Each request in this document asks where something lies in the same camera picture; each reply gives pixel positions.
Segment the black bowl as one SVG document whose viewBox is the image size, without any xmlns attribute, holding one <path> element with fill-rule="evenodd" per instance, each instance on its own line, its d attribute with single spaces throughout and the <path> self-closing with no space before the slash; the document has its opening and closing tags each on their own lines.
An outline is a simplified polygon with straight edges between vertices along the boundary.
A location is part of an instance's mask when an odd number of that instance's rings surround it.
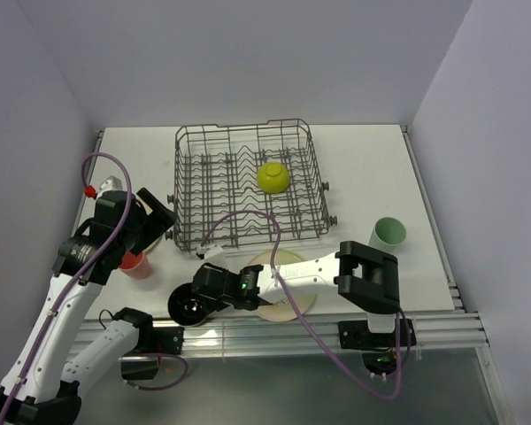
<svg viewBox="0 0 531 425">
<path fill-rule="evenodd" d="M 191 283 L 183 283 L 168 298 L 167 310 L 170 318 L 180 326 L 194 327 L 216 312 L 216 304 L 194 293 Z"/>
</svg>

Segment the grey wire dish rack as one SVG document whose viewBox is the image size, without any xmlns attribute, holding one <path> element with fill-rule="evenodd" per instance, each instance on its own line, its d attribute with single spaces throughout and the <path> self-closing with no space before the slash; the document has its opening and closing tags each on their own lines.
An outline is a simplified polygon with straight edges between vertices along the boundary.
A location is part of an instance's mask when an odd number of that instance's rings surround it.
<svg viewBox="0 0 531 425">
<path fill-rule="evenodd" d="M 258 169 L 280 162 L 289 187 L 278 194 L 258 187 Z M 274 214 L 285 241 L 315 239 L 336 225 L 327 206 L 309 125 L 301 119 L 265 123 L 180 127 L 174 145 L 176 246 L 193 252 L 201 242 L 228 248 L 271 243 L 273 224 L 256 213 Z"/>
</svg>

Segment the lime green bowl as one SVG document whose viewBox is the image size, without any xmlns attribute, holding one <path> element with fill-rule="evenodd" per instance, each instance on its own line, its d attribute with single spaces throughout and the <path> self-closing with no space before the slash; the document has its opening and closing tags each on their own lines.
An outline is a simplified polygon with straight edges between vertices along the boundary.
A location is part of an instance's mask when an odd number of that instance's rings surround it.
<svg viewBox="0 0 531 425">
<path fill-rule="evenodd" d="M 280 162 L 267 162 L 258 169 L 257 184 L 265 193 L 281 193 L 289 187 L 289 170 Z"/>
</svg>

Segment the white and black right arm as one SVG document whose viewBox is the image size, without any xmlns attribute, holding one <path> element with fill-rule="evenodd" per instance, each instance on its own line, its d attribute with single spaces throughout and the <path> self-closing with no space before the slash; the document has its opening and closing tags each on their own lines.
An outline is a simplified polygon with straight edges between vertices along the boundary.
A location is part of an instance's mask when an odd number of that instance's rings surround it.
<svg viewBox="0 0 531 425">
<path fill-rule="evenodd" d="M 367 314 L 338 323 L 343 350 L 379 351 L 417 343 L 412 321 L 402 314 L 397 258 L 361 243 L 340 243 L 318 259 L 272 267 L 248 266 L 235 273 L 207 260 L 196 271 L 192 292 L 209 312 L 226 306 L 255 311 L 289 296 L 337 294 Z"/>
</svg>

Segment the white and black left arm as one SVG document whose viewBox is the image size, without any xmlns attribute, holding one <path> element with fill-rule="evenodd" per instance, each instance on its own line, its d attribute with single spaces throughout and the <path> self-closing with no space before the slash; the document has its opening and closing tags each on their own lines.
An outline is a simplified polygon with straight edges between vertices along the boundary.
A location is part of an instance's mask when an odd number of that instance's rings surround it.
<svg viewBox="0 0 531 425">
<path fill-rule="evenodd" d="M 82 399 L 119 357 L 155 342 L 150 314 L 125 307 L 103 334 L 69 359 L 85 315 L 127 253 L 139 254 L 177 221 L 147 189 L 108 189 L 94 214 L 62 243 L 30 337 L 0 383 L 0 423 L 72 424 Z"/>
</svg>

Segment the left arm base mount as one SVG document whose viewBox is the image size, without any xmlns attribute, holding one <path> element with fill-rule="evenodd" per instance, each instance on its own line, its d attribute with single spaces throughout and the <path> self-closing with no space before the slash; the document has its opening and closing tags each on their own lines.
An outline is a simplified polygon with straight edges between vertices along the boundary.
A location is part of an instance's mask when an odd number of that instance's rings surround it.
<svg viewBox="0 0 531 425">
<path fill-rule="evenodd" d="M 181 377 L 186 374 L 186 360 L 181 356 L 183 327 L 155 327 L 150 340 L 120 359 L 120 374 L 125 381 L 145 384 L 164 373 Z"/>
</svg>

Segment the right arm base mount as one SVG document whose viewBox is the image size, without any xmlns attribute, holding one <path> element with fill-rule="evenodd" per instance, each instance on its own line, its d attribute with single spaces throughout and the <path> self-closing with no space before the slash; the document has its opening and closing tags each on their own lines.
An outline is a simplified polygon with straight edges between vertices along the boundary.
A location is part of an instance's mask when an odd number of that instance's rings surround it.
<svg viewBox="0 0 531 425">
<path fill-rule="evenodd" d="M 411 319 L 400 320 L 400 347 L 406 351 L 401 356 L 396 350 L 396 332 L 375 334 L 369 331 L 367 320 L 339 321 L 338 333 L 343 350 L 361 351 L 365 368 L 373 375 L 389 376 L 396 372 L 400 359 L 402 366 L 411 357 L 411 350 L 417 344 L 415 329 Z"/>
</svg>

